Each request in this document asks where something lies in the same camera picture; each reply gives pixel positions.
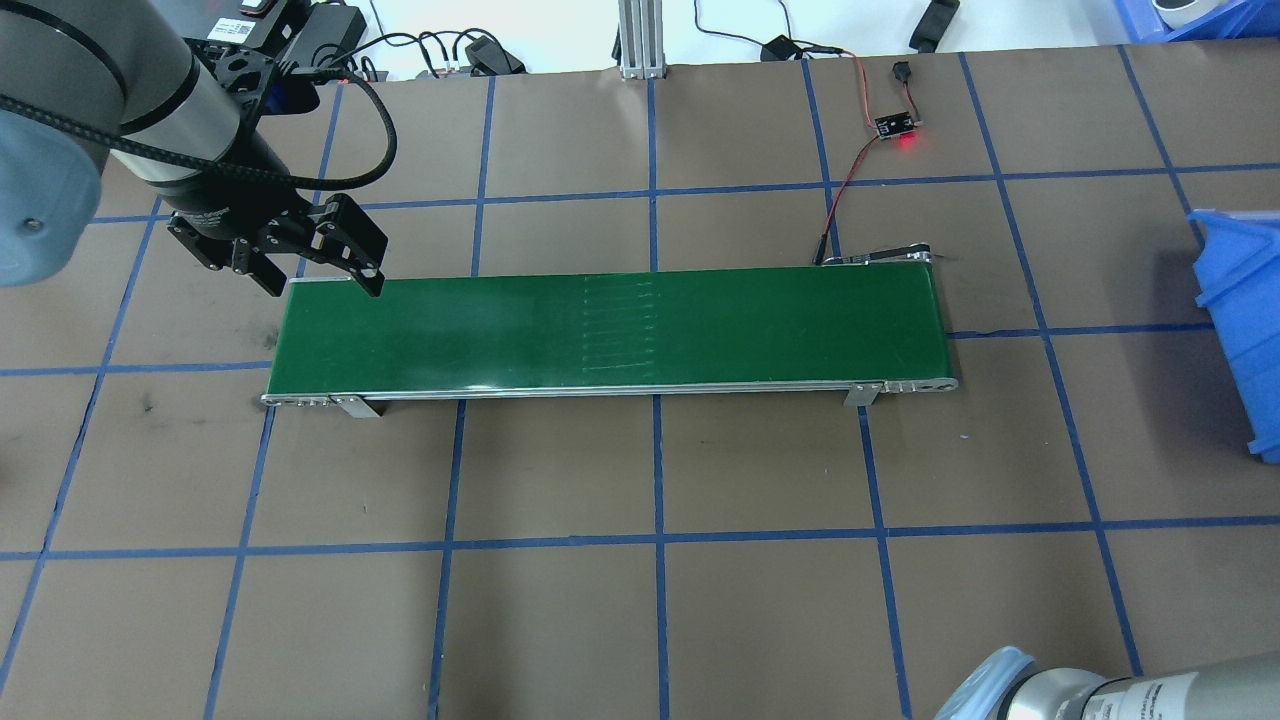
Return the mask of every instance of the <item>blue tape grid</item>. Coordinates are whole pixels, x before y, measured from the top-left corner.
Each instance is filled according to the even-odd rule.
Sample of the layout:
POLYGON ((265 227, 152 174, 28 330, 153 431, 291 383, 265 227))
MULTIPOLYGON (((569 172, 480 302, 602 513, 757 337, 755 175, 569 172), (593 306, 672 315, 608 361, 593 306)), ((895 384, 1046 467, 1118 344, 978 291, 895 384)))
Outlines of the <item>blue tape grid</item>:
MULTIPOLYGON (((879 498, 878 478, 876 471, 874 442, 870 420, 865 409, 859 411, 859 428, 863 441, 864 462, 867 465, 869 493, 873 512, 873 527, 870 528, 836 528, 836 529, 795 529, 795 530, 759 530, 759 532, 716 532, 716 533, 667 533, 664 528, 664 498, 663 498, 663 445, 662 445, 662 398, 653 398, 653 433, 654 433, 654 532, 652 534, 623 534, 623 536, 571 536, 571 537, 540 537, 540 538, 495 538, 481 541, 457 541, 454 528, 457 524, 457 503, 461 479, 461 461, 463 446, 463 430, 466 424, 466 402, 460 402, 454 425, 453 461, 449 480, 449 500, 445 511, 445 536, 440 542, 399 542, 399 543, 349 543, 349 544, 301 544, 301 546, 252 546, 250 543, 252 533, 253 515, 256 511, 257 493, 261 487, 262 469, 270 443, 271 428, 275 411, 269 410, 262 425, 262 434, 259 443, 257 460, 253 469, 250 497, 246 503, 244 523, 241 539, 236 547, 189 547, 189 548, 122 548, 122 550, 52 550, 52 539, 65 506, 67 495, 74 477, 76 465, 83 447, 88 424, 92 419, 93 409, 106 375, 122 373, 202 373, 202 372, 237 372, 260 370, 270 366, 270 363, 196 363, 196 364, 163 364, 163 365, 113 365, 110 363, 114 352, 124 316, 128 310, 133 288, 137 283, 143 256, 150 242, 151 233, 157 222, 166 219, 160 214, 159 200, 147 215, 104 217, 92 222, 105 223, 145 223, 146 228, 138 252, 131 269, 129 279, 120 299, 119 310, 111 328, 111 333, 102 354, 102 361, 96 365, 65 366, 65 368, 12 368, 0 369, 0 377, 37 377, 37 375, 95 375, 93 389, 90 395, 81 423, 79 432, 73 445, 67 470, 59 486, 58 500, 46 528, 45 539, 40 551, 32 552, 0 552, 0 561, 33 561, 31 579, 27 592, 23 596, 18 620, 14 625, 10 641, 5 650, 3 665, 0 665, 0 692, 9 678, 17 648, 20 643, 22 633, 31 612, 40 578, 49 561, 59 560, 124 560, 124 559, 155 559, 155 557, 233 557, 236 560, 232 583, 228 592, 228 603, 224 614, 223 628, 219 635, 219 647, 215 656, 214 671, 210 679, 209 694, 205 706, 205 717, 212 717, 216 708, 218 689, 220 685, 221 669, 225 662, 227 646, 234 620, 236 603, 239 584, 243 577, 244 561, 253 556, 301 556, 301 555, 339 555, 339 553, 376 553, 376 552, 440 552, 440 584, 435 619, 435 637, 429 684, 429 716, 436 717, 440 700, 440 678, 443 669, 444 633, 447 626, 448 591, 452 574, 452 556, 454 551, 485 552, 507 548, 534 548, 534 547, 588 547, 588 546, 654 546, 655 557, 655 620, 658 625, 658 680, 659 680, 659 715, 663 720, 671 715, 668 656, 667 656, 667 603, 666 603, 666 546, 675 543, 707 543, 707 542, 780 542, 780 541, 809 541, 809 539, 874 539, 879 553, 881 574, 884 592, 886 619, 890 630, 890 639, 893 651, 893 665, 897 674, 899 700, 904 717, 913 717, 910 705, 910 691, 906 675, 905 656, 899 628, 896 597, 893 589, 892 564, 890 552, 890 538, 906 537, 948 537, 948 536, 1004 536, 1027 533, 1065 533, 1065 532, 1092 532, 1098 541, 1100 555, 1106 570, 1107 582, 1111 588, 1116 615, 1124 635, 1125 648, 1129 653, 1130 665, 1135 674, 1142 673, 1140 657, 1129 625, 1124 598, 1120 592, 1115 564, 1111 559, 1107 533, 1171 529, 1171 528, 1228 528, 1228 527, 1262 527, 1280 525, 1280 515, 1256 516, 1221 516, 1221 518, 1169 518, 1169 519, 1133 519, 1133 520, 1106 520, 1094 497, 1092 480, 1085 462, 1084 448, 1080 445, 1079 433, 1071 413, 1070 400, 1061 369, 1057 364, 1053 350, 1053 338, 1076 334, 1112 334, 1112 333, 1161 333, 1161 332, 1203 332, 1212 329, 1208 323, 1192 324, 1147 324, 1147 325, 1107 325, 1107 327, 1065 327, 1051 328, 1044 320, 1039 296, 1036 291, 1036 281, 1030 264, 1023 247, 1021 234, 1018 229, 1018 220, 1012 205, 1009 200, 1006 183, 1009 181, 1034 181, 1055 178, 1089 178, 1089 177, 1124 177, 1124 176, 1160 176, 1167 174, 1178 193, 1179 201, 1185 211, 1190 205, 1183 191, 1179 176, 1189 173, 1217 173, 1217 172, 1245 172, 1245 170, 1275 170, 1280 169, 1280 163, 1254 163, 1254 164, 1221 164, 1221 165, 1174 165, 1169 151, 1160 135, 1155 117, 1147 104, 1142 87, 1134 73, 1129 55, 1124 47, 1117 47, 1121 63, 1133 91, 1138 99, 1142 113, 1160 151, 1161 168, 1130 168, 1115 170, 1080 170, 1080 172, 1042 172, 1042 173, 1002 173, 996 155, 991 133, 983 115, 978 90, 964 54, 959 55, 964 70, 969 95, 977 113, 983 142, 987 147, 992 164, 991 174, 968 176, 937 176, 913 178, 886 178, 854 181, 852 186, 883 186, 883 184, 931 184, 952 182, 995 182, 1001 196, 1006 219, 1014 238, 1019 261, 1023 268, 1024 279, 1030 293, 1033 309, 1036 311, 1036 328, 1011 328, 993 332, 956 331, 950 333, 952 340, 980 340, 1004 337, 1039 337, 1044 345, 1046 357, 1050 363, 1055 388, 1062 409, 1064 419, 1071 441, 1073 452, 1080 474, 1082 489, 1084 491, 1089 506, 1089 521, 1083 523, 1028 523, 1028 524, 988 524, 988 525, 936 525, 936 527, 887 527, 883 518, 883 509, 879 498)), ((813 122, 814 138, 820 164, 820 182, 801 183, 773 183, 773 184, 741 184, 741 186, 716 186, 716 187, 684 187, 662 188, 658 187, 658 156, 657 156, 657 115, 655 115, 655 88, 654 81, 646 81, 648 97, 648 151, 649 151, 649 178, 645 190, 621 192, 582 192, 563 195, 530 195, 530 196, 502 196, 489 197, 485 192, 488 179, 489 145, 493 128, 493 108, 497 88, 495 78, 488 79, 488 92, 485 101, 485 126, 480 156, 480 181, 474 199, 453 200, 426 200, 407 202, 370 202, 365 206, 376 211, 394 208, 434 208, 434 206, 475 206, 475 237, 472 245, 472 274, 479 274, 481 240, 484 228, 484 209, 489 204, 518 204, 518 202, 557 202, 568 200, 605 200, 620 197, 645 197, 649 201, 649 266, 657 270, 659 266, 658 245, 658 201, 664 196, 678 195, 717 195, 737 192, 771 192, 771 191, 804 191, 823 190, 829 208, 832 191, 840 184, 829 177, 827 169, 827 151, 822 132, 822 122, 818 111, 817 94, 808 61, 801 61, 801 72, 805 82, 805 94, 809 101, 809 111, 813 122)), ((325 138, 324 155, 320 164, 320 174, 324 176, 329 155, 333 147, 334 135, 338 123, 338 113, 342 102, 342 90, 335 95, 333 114, 330 117, 328 136, 325 138)), ((1197 238, 1203 242, 1199 228, 1194 228, 1197 238)), ((838 231, 832 232, 833 249, 840 252, 838 231)), ((303 272, 305 264, 300 263, 298 274, 303 272)))

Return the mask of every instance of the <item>power adapter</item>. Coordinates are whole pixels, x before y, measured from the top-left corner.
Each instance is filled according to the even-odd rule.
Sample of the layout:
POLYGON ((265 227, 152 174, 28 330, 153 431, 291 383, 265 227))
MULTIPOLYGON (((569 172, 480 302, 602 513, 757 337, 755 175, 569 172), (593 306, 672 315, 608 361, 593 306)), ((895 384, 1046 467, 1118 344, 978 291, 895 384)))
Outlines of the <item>power adapter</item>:
POLYGON ((467 45, 466 51, 472 76, 517 76, 529 72, 518 58, 488 37, 467 45))
POLYGON ((776 63, 778 60, 794 60, 800 58, 804 50, 790 37, 780 35, 760 46, 760 61, 776 63))
POLYGON ((920 22, 915 26, 915 32, 911 33, 911 41, 908 44, 911 50, 919 53, 937 50, 938 42, 942 42, 942 33, 947 31, 951 18, 955 17, 959 8, 960 0, 933 0, 929 3, 920 22))

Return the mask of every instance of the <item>blue storage bin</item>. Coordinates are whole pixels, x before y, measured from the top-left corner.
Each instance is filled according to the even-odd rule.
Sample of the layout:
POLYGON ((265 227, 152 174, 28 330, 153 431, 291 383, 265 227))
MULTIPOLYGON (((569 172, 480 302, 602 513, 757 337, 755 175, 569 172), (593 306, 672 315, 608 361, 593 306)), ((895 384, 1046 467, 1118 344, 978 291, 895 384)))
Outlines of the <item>blue storage bin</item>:
POLYGON ((1257 439, 1249 450, 1280 462, 1280 211, 1196 210, 1208 231, 1196 260, 1207 307, 1257 439))
POLYGON ((1116 0, 1134 42, 1280 37, 1280 0, 1230 0, 1178 29, 1160 19, 1151 0, 1116 0))

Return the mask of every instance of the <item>electrical cable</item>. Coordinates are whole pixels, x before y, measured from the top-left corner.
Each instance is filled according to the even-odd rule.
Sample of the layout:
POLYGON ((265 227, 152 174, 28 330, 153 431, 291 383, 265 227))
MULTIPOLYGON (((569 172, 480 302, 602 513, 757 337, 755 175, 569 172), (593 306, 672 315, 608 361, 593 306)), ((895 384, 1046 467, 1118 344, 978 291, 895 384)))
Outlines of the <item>electrical cable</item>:
POLYGON ((383 17, 378 14, 378 5, 374 0, 369 0, 369 9, 374 12, 374 22, 378 23, 378 35, 387 35, 387 29, 383 28, 383 17))
POLYGON ((439 33, 431 32, 429 29, 424 29, 422 32, 417 33, 419 41, 426 40, 428 37, 430 37, 431 40, 434 40, 435 44, 440 46, 440 60, 444 63, 445 72, 448 72, 448 69, 449 69, 449 51, 448 51, 447 47, 444 47, 444 41, 440 40, 439 33))
POLYGON ((148 160, 155 160, 157 163, 165 163, 169 165, 178 165, 179 168, 188 168, 192 170, 205 172, 212 176, 225 177, 241 182, 255 183, 255 184, 270 184, 270 186, 284 186, 293 187, 297 190, 323 190, 323 191, 339 191, 339 190, 353 190, 357 187, 364 187, 378 178, 387 174, 390 169, 392 163, 396 160, 397 150, 397 137, 396 137, 396 124, 392 122, 392 115, 383 105, 378 92, 371 85, 365 82, 362 77, 348 70, 347 68, 326 68, 323 70, 308 70, 305 73, 311 78, 320 79, 346 79, 360 87, 369 96, 374 104, 374 109, 378 111, 379 119, 383 122, 383 129, 387 132, 387 150, 383 154, 383 159, 378 161, 371 170, 361 173, 349 178, 339 179, 324 179, 324 178, 307 178, 291 176, 287 173, 276 173, 273 170, 265 170, 261 168, 251 168, 247 165, 236 165, 230 163, 224 163, 220 160, 206 160, 204 158, 196 158, 193 155, 186 155, 183 152, 174 152, 172 150, 165 150, 163 147, 155 147, 152 145, 145 145, 141 142, 132 141, 119 135, 106 132, 92 126, 84 124, 79 120, 68 118, 50 110, 44 110, 18 100, 17 97, 10 97, 8 95, 0 94, 0 110, 6 110, 14 113, 15 115, 22 115, 27 119, 36 120, 41 124, 49 126, 56 131, 64 132, 73 137, 81 140, 87 140, 96 145, 106 146, 111 150, 119 150, 120 152, 127 152, 129 155, 137 155, 138 158, 146 158, 148 160))
POLYGON ((872 101, 870 101, 870 95, 867 91, 867 67, 863 65, 861 58, 854 55, 849 50, 845 50, 841 54, 852 58, 854 64, 858 65, 858 76, 861 78, 861 87, 863 87, 863 118, 867 119, 867 127, 873 128, 876 127, 876 123, 872 122, 872 101))
POLYGON ((378 82, 378 65, 374 64, 369 55, 360 59, 360 72, 365 73, 366 81, 378 82))
POLYGON ((750 42, 751 45, 755 45, 755 46, 759 46, 759 47, 764 47, 763 42, 760 42, 759 40, 753 40, 753 38, 750 38, 750 37, 748 37, 745 35, 737 35, 736 32, 723 32, 723 31, 719 31, 719 29, 707 29, 707 28, 704 28, 703 23, 701 23, 701 19, 698 17, 698 0, 694 0, 694 27, 698 28, 700 32, 704 32, 707 35, 718 35, 721 37, 732 37, 735 40, 745 40, 746 42, 750 42))
POLYGON ((791 10, 787 9, 785 0, 778 0, 778 5, 782 5, 782 17, 787 20, 787 37, 791 37, 791 10))
MULTIPOLYGON (((346 63, 352 56, 355 56, 355 55, 357 55, 360 53, 364 53, 365 50, 369 50, 370 47, 372 47, 374 45, 378 45, 379 42, 387 42, 392 47, 404 47, 404 46, 408 46, 408 45, 417 45, 417 49, 422 53, 422 56, 426 60, 428 68, 431 69, 433 74, 434 74, 435 67, 431 64, 430 55, 426 51, 426 46, 422 45, 422 40, 419 36, 410 35, 407 32, 388 32, 385 35, 380 35, 380 36, 370 40, 369 42, 365 42, 364 45, 356 46, 355 50, 351 50, 348 53, 343 53, 340 55, 334 55, 334 56, 325 58, 324 61, 320 63, 317 67, 332 68, 332 67, 334 67, 337 64, 346 63), (392 40, 401 40, 401 38, 407 40, 408 42, 392 42, 392 40)), ((315 63, 315 56, 316 56, 316 54, 311 55, 311 60, 312 60, 314 65, 316 64, 315 63)))
POLYGON ((915 100, 911 99, 911 86, 902 82, 902 92, 906 94, 906 104, 911 108, 911 119, 915 124, 922 124, 924 120, 920 119, 920 110, 915 106, 915 100))
POLYGON ((827 222, 822 225, 822 234, 818 237, 818 251, 813 256, 814 265, 822 265, 822 261, 827 258, 827 238, 831 236, 831 225, 836 222, 836 208, 840 208, 840 199, 845 196, 845 188, 849 183, 854 182, 854 176, 858 174, 858 169, 863 167, 863 161, 867 160, 867 155, 870 152, 872 146, 879 136, 876 136, 867 141, 867 145, 858 151, 858 156, 854 158, 854 164, 849 168, 849 174, 845 176, 845 182, 840 183, 840 190, 836 191, 836 197, 831 201, 831 210, 827 213, 827 222))

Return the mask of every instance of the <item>conveyor belt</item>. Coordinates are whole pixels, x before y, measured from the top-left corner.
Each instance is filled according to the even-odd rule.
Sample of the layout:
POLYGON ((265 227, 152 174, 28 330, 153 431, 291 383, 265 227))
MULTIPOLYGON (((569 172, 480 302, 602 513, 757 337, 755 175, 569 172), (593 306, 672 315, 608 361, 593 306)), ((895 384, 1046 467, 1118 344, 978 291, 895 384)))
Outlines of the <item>conveyor belt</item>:
POLYGON ((292 283, 264 402, 956 387, 927 260, 292 283))

